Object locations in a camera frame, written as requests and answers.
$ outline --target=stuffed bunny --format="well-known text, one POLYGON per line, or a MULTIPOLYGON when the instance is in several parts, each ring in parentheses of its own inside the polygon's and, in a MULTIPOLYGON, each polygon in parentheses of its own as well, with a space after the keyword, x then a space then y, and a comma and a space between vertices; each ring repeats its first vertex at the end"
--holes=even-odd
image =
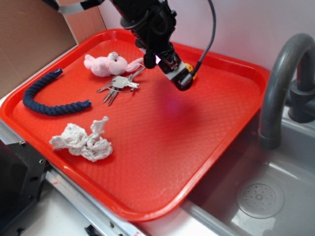
POLYGON ((116 52, 111 52, 108 57, 94 58, 89 54, 85 55, 84 66, 93 74, 100 77, 111 75, 122 75, 125 72, 137 70, 143 64, 143 58, 138 58, 128 64, 126 59, 116 52))

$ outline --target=yellow component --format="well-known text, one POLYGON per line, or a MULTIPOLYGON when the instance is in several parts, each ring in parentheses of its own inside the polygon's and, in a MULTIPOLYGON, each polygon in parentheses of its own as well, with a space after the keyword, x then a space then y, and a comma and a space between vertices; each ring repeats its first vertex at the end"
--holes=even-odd
POLYGON ((192 72, 193 71, 193 66, 188 64, 188 63, 185 63, 186 64, 186 68, 189 72, 192 72))

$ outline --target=bunch of keys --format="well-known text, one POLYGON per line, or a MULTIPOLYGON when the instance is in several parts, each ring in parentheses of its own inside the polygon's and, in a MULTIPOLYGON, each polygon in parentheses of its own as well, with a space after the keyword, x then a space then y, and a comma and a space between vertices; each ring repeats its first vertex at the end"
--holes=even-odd
POLYGON ((137 89, 140 84, 134 83, 132 81, 133 81, 134 77, 139 75, 145 68, 146 67, 143 66, 136 73, 131 74, 128 77, 123 77, 123 76, 117 75, 112 79, 112 81, 110 81, 110 85, 106 85, 105 87, 102 87, 101 89, 96 91, 97 93, 100 93, 106 89, 110 90, 108 92, 108 94, 105 96, 105 98, 103 99, 103 103, 105 103, 110 98, 108 101, 108 104, 107 104, 108 106, 110 106, 119 92, 133 92, 135 89, 137 89), (123 89, 125 87, 130 87, 131 90, 130 91, 120 91, 121 89, 123 89))

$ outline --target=key ring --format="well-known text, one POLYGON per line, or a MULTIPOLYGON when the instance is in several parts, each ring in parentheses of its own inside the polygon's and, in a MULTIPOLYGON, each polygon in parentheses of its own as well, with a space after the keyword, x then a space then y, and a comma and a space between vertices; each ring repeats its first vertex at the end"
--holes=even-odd
POLYGON ((107 89, 109 89, 109 90, 114 91, 114 92, 121 92, 121 93, 133 92, 133 91, 134 91, 134 88, 130 89, 130 91, 120 91, 120 90, 112 89, 112 88, 114 88, 114 86, 113 86, 113 82, 114 82, 114 81, 115 81, 115 80, 107 81, 107 82, 105 83, 105 87, 106 87, 107 89))

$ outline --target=drain cover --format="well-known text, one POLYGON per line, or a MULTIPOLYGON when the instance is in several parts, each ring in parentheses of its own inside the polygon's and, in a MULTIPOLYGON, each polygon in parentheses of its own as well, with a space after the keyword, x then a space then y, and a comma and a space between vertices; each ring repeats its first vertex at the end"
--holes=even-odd
POLYGON ((236 202, 245 214, 264 219, 274 216, 282 209, 284 194, 272 181, 256 178, 239 186, 236 192, 236 202))

